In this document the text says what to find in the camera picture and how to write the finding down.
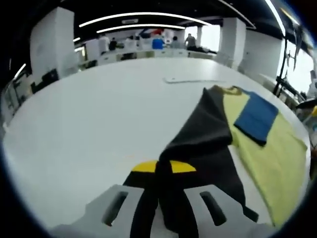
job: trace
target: desk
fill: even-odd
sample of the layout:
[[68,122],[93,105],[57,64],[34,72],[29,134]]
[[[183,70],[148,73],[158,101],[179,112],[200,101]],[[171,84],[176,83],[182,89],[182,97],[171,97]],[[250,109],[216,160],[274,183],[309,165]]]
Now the desk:
[[[180,83],[166,83],[173,78]],[[74,222],[87,203],[122,184],[137,163],[157,159],[203,88],[214,84],[256,91],[279,108],[309,148],[308,133],[295,114],[237,71],[208,59],[127,60],[71,75],[22,105],[3,141],[17,191],[46,227]],[[234,163],[246,205],[259,213],[259,222],[269,223],[266,206],[238,156]],[[303,192],[309,166],[310,151]]]

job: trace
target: yellow cloth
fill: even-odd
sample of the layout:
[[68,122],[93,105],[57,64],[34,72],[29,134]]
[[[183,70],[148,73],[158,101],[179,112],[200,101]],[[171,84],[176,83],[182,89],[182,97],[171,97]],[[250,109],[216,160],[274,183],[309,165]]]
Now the yellow cloth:
[[292,126],[278,113],[264,147],[234,126],[249,96],[239,89],[225,89],[223,105],[240,158],[260,191],[273,223],[283,224],[295,209],[305,173],[306,146]]

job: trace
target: round table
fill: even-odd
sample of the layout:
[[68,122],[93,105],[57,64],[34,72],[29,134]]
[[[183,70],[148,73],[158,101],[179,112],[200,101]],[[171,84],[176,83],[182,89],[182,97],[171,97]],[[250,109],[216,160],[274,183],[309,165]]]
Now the round table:
[[[236,85],[274,104],[310,147],[303,125],[272,93],[208,59],[135,59],[98,66],[41,90],[18,110],[4,138],[12,181],[47,228],[70,224],[85,205],[155,160],[198,103],[204,87]],[[307,151],[306,189],[310,167]],[[238,156],[246,205],[259,223],[266,206]]]

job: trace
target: yellow patch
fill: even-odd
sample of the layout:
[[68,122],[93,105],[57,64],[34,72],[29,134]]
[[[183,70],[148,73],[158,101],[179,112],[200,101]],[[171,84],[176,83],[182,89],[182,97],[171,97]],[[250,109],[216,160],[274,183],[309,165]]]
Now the yellow patch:
[[143,162],[143,163],[140,163],[137,166],[135,166],[132,169],[132,171],[133,172],[154,173],[156,164],[157,164],[156,160]]
[[170,163],[172,164],[172,171],[173,173],[186,173],[186,172],[195,172],[196,169],[187,164],[187,163],[183,163],[183,162],[179,162],[179,161],[170,161]]

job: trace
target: blue cloth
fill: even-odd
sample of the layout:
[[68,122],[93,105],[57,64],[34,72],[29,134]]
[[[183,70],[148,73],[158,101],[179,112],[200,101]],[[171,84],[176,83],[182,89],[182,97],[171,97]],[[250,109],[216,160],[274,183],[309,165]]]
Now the blue cloth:
[[264,146],[278,109],[254,92],[243,92],[250,95],[250,98],[234,125],[256,143]]
[[163,49],[163,40],[162,39],[153,39],[152,48],[154,50],[162,50]]

